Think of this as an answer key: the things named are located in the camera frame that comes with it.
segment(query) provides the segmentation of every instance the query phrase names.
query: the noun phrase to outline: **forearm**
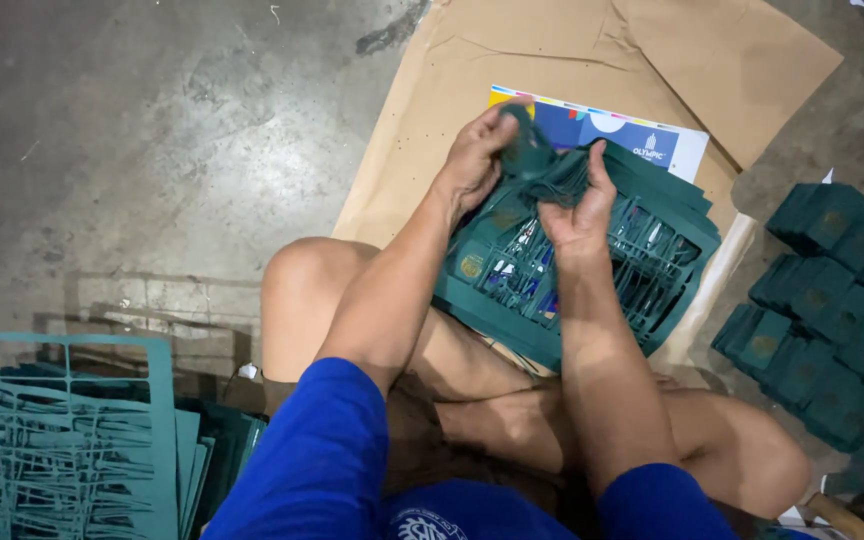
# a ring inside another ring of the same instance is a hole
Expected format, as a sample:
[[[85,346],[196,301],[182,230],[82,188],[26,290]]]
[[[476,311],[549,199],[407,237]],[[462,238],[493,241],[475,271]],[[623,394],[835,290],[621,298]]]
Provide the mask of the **forearm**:
[[[659,389],[622,314],[608,252],[557,256],[557,263],[562,392],[589,485],[601,494],[626,471],[679,460]]]
[[[388,395],[426,319],[457,216],[448,195],[426,194],[402,230],[345,289],[317,359],[355,363]]]

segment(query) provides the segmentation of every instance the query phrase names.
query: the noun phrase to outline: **floor stain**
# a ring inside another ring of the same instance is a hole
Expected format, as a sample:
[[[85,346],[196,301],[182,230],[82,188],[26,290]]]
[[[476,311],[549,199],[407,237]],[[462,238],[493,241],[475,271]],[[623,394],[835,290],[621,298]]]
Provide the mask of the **floor stain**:
[[[402,16],[381,30],[370,31],[355,41],[355,54],[366,57],[408,40],[426,14],[430,0],[415,0]]]

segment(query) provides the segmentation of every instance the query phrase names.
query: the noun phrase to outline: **blue sleeve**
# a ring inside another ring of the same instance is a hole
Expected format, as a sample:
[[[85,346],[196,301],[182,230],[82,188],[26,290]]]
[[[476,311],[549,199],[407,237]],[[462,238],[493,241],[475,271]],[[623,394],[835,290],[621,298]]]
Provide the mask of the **blue sleeve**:
[[[738,540],[692,474],[666,463],[623,472],[597,503],[606,538]]]
[[[314,362],[271,419],[202,540],[376,536],[385,401],[352,362]]]

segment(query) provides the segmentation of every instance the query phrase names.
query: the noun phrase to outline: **man's right hand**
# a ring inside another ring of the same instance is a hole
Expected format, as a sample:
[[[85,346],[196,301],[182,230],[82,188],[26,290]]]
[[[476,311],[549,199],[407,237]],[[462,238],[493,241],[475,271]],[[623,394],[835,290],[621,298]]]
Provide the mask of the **man's right hand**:
[[[600,140],[588,150],[588,189],[574,208],[564,208],[556,202],[538,203],[538,219],[552,241],[559,267],[572,262],[583,266],[589,259],[608,257],[606,233],[616,201],[616,187],[602,160],[605,149],[606,141]]]

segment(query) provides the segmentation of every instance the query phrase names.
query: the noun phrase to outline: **brown shorts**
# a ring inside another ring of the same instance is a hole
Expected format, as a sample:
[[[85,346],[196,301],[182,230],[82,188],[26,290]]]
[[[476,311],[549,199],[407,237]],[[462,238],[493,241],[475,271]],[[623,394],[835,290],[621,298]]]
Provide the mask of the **brown shorts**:
[[[274,417],[295,390],[294,382],[263,380],[266,414]],[[432,395],[412,374],[403,374],[389,391],[389,462],[383,495],[466,479],[505,485],[555,517],[579,538],[600,538],[595,501],[582,473],[550,474],[485,455],[476,448],[450,445],[443,436]],[[712,501],[741,538],[754,538],[762,520]]]

